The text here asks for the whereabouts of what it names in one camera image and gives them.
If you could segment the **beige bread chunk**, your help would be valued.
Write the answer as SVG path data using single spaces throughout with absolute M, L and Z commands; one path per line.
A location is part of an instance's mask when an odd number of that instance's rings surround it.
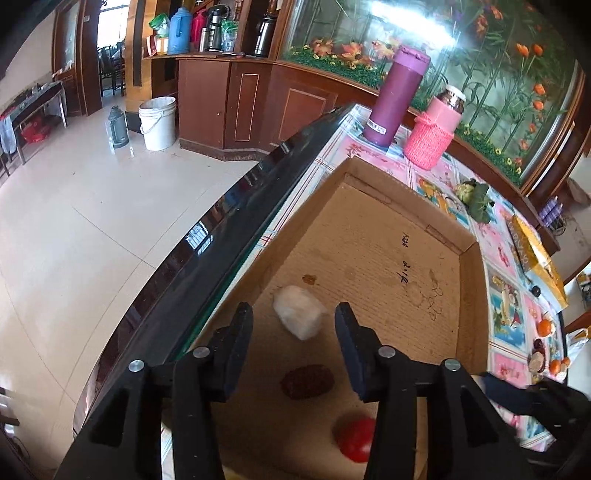
M 546 367 L 546 357 L 543 350 L 535 350 L 529 357 L 528 369 L 532 374 L 543 373 Z

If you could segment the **small orange tangerine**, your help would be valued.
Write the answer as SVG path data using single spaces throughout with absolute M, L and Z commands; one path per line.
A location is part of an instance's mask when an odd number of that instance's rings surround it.
M 549 364 L 549 371 L 550 374 L 553 376 L 557 376 L 561 371 L 561 361 L 560 360 L 552 360 Z

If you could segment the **dark red date pair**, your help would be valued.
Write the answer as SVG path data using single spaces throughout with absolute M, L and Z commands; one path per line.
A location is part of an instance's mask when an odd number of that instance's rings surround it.
M 534 352 L 541 352 L 541 353 L 545 353 L 546 352 L 546 347 L 545 347 L 545 343 L 541 338 L 537 338 L 534 340 L 533 343 L 533 351 Z

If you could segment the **colourful fruit print tablecloth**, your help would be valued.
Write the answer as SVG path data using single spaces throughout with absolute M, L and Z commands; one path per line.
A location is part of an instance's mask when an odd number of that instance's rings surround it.
M 372 147 L 362 137 L 368 116 L 359 105 L 346 114 L 260 252 L 269 265 L 253 309 L 257 340 L 270 345 L 270 379 L 310 363 L 329 367 L 332 391 L 304 404 L 322 429 L 360 407 L 335 336 L 339 303 L 412 359 L 457 357 L 519 387 L 540 379 L 528 369 L 537 323 L 557 318 L 527 291 L 504 212 L 494 209 L 489 224 L 472 220 L 451 189 L 457 163 L 444 159 L 428 174 L 399 144 Z M 273 311 L 273 295 L 289 285 L 328 311 L 310 340 L 294 337 Z

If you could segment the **red tomato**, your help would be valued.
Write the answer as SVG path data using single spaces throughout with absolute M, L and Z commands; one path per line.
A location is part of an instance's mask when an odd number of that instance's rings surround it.
M 359 417 L 350 420 L 334 432 L 335 443 L 342 455 L 355 463 L 367 463 L 370 458 L 376 420 Z

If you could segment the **gold white long box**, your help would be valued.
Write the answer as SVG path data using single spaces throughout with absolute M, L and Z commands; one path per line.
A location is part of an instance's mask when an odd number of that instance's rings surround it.
M 536 233 L 518 215 L 507 221 L 525 276 L 556 312 L 568 307 L 563 280 Z

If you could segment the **brown cardboard tray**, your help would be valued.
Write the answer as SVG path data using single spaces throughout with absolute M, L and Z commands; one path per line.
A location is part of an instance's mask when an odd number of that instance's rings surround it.
M 360 479 L 335 431 L 378 407 L 360 399 L 382 346 L 486 370 L 489 303 L 476 238 L 412 188 L 346 160 L 256 256 L 199 335 L 240 303 L 252 337 L 238 386 L 213 407 L 221 462 L 246 479 Z

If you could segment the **purple bottles pair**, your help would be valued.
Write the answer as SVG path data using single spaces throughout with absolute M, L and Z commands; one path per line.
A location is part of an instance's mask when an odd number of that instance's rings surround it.
M 551 224 L 560 217 L 562 209 L 563 204 L 560 202 L 558 196 L 550 198 L 539 213 L 542 223 L 546 227 L 550 227 Z

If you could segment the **white bread chunk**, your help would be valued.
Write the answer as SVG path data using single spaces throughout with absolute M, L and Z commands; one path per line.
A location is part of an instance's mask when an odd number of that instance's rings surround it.
M 318 334 L 328 311 L 308 290 L 289 285 L 273 295 L 273 311 L 280 323 L 298 340 L 307 341 Z

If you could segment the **green leaf wrapped bundle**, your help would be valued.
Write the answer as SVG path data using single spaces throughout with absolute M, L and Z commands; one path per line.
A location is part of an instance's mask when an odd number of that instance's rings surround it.
M 488 195 L 489 185 L 470 179 L 454 187 L 454 193 L 467 208 L 470 217 L 480 224 L 489 224 L 495 202 Z

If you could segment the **pink knitted sleeve jar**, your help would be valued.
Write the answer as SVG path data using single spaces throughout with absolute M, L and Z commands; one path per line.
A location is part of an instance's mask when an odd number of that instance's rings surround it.
M 451 144 L 464 113 L 466 96 L 448 84 L 415 118 L 404 155 L 423 170 L 433 169 Z

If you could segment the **fish tank with plants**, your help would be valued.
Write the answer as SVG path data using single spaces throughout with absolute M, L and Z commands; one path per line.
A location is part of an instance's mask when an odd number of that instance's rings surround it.
M 457 137 L 524 185 L 582 76 L 550 21 L 528 1 L 297 1 L 281 56 L 377 90 L 403 46 L 430 58 L 412 107 L 424 111 L 446 85 L 459 88 Z

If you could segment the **purple thermos bottle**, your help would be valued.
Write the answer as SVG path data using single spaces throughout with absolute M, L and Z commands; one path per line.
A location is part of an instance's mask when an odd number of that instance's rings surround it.
M 430 65 L 424 52 L 402 45 L 380 89 L 376 104 L 363 129 L 363 137 L 381 148 L 388 148 L 408 111 Z

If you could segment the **blue thermos jug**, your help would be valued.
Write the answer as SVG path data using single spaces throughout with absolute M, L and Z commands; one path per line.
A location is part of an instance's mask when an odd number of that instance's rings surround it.
M 170 18 L 168 33 L 168 55 L 185 54 L 189 51 L 192 15 L 184 7 L 179 7 Z

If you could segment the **black thermos flask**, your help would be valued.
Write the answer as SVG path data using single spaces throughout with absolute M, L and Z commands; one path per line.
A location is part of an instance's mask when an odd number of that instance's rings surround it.
M 226 20 L 229 14 L 230 7 L 222 3 L 214 5 L 207 10 L 205 35 L 205 47 L 207 51 L 222 51 L 222 21 Z

